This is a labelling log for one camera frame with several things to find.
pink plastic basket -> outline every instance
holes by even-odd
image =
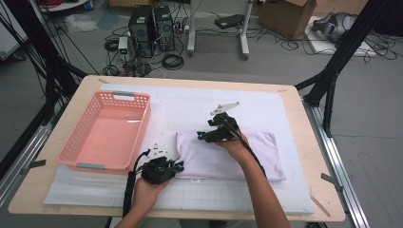
[[[141,152],[150,115],[148,94],[99,90],[57,161],[74,170],[125,175]]]

hand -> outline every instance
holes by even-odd
[[[238,130],[238,133],[246,141],[246,143],[249,144],[248,139],[242,134],[240,129]],[[216,145],[226,149],[229,155],[231,155],[231,157],[238,163],[241,163],[251,157],[250,153],[247,151],[242,142],[235,136],[230,141],[216,142]]]
[[[169,181],[161,184],[151,184],[143,178],[139,178],[134,189],[133,207],[142,208],[142,210],[148,212],[157,201],[158,194],[168,184]]]

folded towel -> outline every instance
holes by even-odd
[[[284,181],[275,135],[258,131],[242,133],[264,167],[267,180]],[[214,143],[199,141],[196,131],[178,133],[177,148],[178,162],[184,162],[184,170],[176,178],[245,180],[240,165],[228,152]]]

wooden tabletop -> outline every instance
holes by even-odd
[[[125,84],[138,86],[174,86],[195,88],[236,89],[279,93],[287,113],[302,169],[309,187],[315,213],[309,216],[288,215],[289,220],[342,221],[344,210],[335,187],[320,177],[329,171],[322,157],[316,136],[310,125],[297,90],[291,85],[263,85],[226,83],[194,80],[170,80],[148,78],[122,78],[87,76],[81,82],[74,97],[53,129],[37,161],[47,160],[45,166],[32,168],[12,199],[9,210],[16,214],[88,215],[120,217],[122,208],[100,206],[45,205],[44,199],[53,183],[59,164],[56,156],[86,107],[93,92],[102,84]],[[179,219],[254,219],[248,212],[163,210],[153,209],[149,217]]]

human arm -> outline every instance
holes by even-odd
[[[273,188],[245,146],[239,140],[216,142],[216,145],[225,148],[240,164],[248,184],[258,227],[290,227]]]
[[[133,204],[128,214],[116,225],[116,228],[139,227],[145,215],[152,209],[157,201],[158,194],[169,181],[161,184],[151,184],[139,178],[134,189]]]

